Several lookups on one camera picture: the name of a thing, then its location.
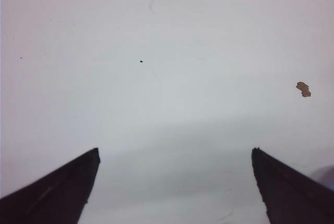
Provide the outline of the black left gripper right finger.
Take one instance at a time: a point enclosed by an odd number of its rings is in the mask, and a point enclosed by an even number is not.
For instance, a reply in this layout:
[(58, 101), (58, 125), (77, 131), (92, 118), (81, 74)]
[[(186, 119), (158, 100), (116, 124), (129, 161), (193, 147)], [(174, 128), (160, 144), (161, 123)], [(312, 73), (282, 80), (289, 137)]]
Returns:
[(270, 223), (333, 223), (333, 190), (260, 148), (251, 159)]

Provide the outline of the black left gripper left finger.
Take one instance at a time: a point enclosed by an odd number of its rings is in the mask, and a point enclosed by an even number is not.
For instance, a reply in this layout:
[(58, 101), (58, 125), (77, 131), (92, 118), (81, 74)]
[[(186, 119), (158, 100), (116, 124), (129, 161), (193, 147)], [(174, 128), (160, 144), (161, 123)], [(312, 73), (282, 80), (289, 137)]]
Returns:
[(78, 223), (99, 164), (94, 148), (1, 198), (1, 223)]

